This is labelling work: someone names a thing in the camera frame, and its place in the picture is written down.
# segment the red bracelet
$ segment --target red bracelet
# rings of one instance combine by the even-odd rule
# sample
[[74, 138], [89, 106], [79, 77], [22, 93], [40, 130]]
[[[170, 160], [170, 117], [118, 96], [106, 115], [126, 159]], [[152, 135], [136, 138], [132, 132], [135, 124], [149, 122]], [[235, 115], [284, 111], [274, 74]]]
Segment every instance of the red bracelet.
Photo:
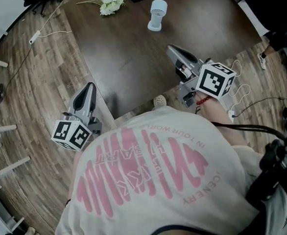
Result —
[[198, 102], [196, 103], [196, 105], [203, 104], [205, 101], [208, 101], [210, 98], [211, 98], [211, 96], [207, 96], [206, 98], [204, 98], [204, 99], [198, 101]]

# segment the small white fan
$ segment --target small white fan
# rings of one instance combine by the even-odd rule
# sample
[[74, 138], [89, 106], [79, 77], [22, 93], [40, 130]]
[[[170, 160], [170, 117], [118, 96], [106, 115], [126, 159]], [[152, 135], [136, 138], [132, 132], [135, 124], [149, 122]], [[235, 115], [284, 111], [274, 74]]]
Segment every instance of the small white fan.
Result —
[[155, 0], [151, 5], [151, 20], [148, 23], [148, 29], [152, 31], [160, 31], [162, 28], [162, 18], [167, 13], [167, 2], [164, 0]]

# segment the foot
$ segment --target foot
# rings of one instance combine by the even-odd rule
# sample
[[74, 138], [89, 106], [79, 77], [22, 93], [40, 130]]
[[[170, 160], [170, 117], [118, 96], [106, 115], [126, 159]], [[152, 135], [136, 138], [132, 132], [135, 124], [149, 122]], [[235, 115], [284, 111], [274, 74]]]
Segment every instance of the foot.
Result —
[[263, 70], [266, 70], [266, 61], [265, 61], [265, 58], [262, 58], [262, 57], [261, 57], [261, 53], [258, 53], [258, 54], [257, 54], [257, 57], [258, 57], [258, 59], [259, 59], [261, 68], [262, 68]]
[[3, 84], [0, 84], [0, 103], [3, 99], [3, 87], [4, 87]]
[[25, 235], [35, 235], [36, 230], [33, 227], [29, 227]]
[[163, 95], [159, 95], [153, 99], [153, 104], [154, 104], [154, 107], [166, 106], [167, 100], [165, 99], [165, 97]]

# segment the white cable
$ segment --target white cable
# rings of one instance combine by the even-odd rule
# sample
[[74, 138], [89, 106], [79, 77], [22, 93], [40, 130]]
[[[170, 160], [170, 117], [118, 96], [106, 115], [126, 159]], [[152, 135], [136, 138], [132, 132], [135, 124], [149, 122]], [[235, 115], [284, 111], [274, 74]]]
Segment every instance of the white cable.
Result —
[[239, 63], [239, 70], [240, 70], [239, 75], [238, 75], [238, 76], [235, 76], [235, 77], [239, 77], [239, 76], [241, 75], [241, 63], [240, 63], [240, 61], [239, 61], [238, 59], [236, 59], [236, 60], [233, 62], [232, 67], [231, 67], [231, 70], [233, 69], [235, 62], [238, 62], [238, 63]]
[[231, 95], [230, 93], [228, 93], [228, 95], [229, 95], [230, 97], [236, 96], [236, 94], [239, 92], [240, 88], [241, 88], [242, 86], [245, 86], [245, 85], [249, 87], [249, 92], [250, 92], [250, 86], [249, 86], [249, 84], [242, 84], [242, 85], [240, 85], [240, 87], [238, 88], [238, 90], [236, 91], [236, 93], [235, 93], [234, 95]]
[[233, 105], [232, 105], [232, 107], [231, 107], [231, 109], [230, 109], [230, 111], [233, 109], [233, 107], [234, 107], [235, 105], [240, 104], [240, 102], [242, 101], [242, 99], [250, 93], [250, 91], [251, 91], [250, 86], [249, 86], [248, 84], [243, 84], [243, 85], [241, 85], [241, 86], [244, 86], [244, 85], [247, 85], [247, 86], [249, 87], [249, 91], [248, 91], [248, 93], [247, 93], [247, 94], [245, 94], [245, 95], [243, 95], [243, 96], [241, 97], [241, 99], [240, 99], [240, 101], [239, 101], [238, 103], [233, 104]]
[[44, 26], [42, 27], [41, 30], [39, 30], [40, 32], [44, 29], [44, 27], [46, 26], [47, 22], [50, 20], [50, 18], [52, 17], [52, 15], [57, 11], [58, 8], [60, 8], [60, 6], [62, 5], [64, 0], [61, 1], [60, 5], [57, 6], [57, 8], [55, 9], [55, 11], [49, 16], [48, 20], [45, 22]]
[[48, 36], [50, 36], [50, 35], [52, 35], [52, 34], [54, 34], [54, 33], [61, 33], [61, 32], [63, 32], [63, 33], [71, 33], [72, 31], [63, 31], [63, 30], [60, 30], [60, 31], [52, 32], [52, 33], [48, 34], [47, 36], [38, 36], [38, 37], [40, 37], [40, 38], [48, 37]]

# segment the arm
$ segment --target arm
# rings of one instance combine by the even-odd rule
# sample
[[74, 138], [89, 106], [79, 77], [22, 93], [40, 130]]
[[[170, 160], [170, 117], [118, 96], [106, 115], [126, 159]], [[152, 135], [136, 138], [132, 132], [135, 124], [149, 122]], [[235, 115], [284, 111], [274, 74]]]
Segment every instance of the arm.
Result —
[[[200, 101], [206, 98], [208, 95], [197, 91], [196, 92], [196, 101]], [[210, 122], [218, 122], [223, 124], [233, 124], [229, 119], [226, 111], [220, 102], [214, 98], [211, 98], [200, 105], [201, 114], [204, 118]], [[217, 127], [223, 137], [230, 143], [230, 145], [246, 145], [247, 142], [237, 130], [232, 130], [225, 127]]]
[[71, 184], [70, 184], [68, 199], [72, 198], [77, 166], [78, 166], [78, 162], [79, 162], [79, 159], [80, 159], [82, 154], [83, 154], [83, 152], [75, 152], [74, 163], [73, 163], [73, 174], [72, 174], [72, 178], [71, 178]]

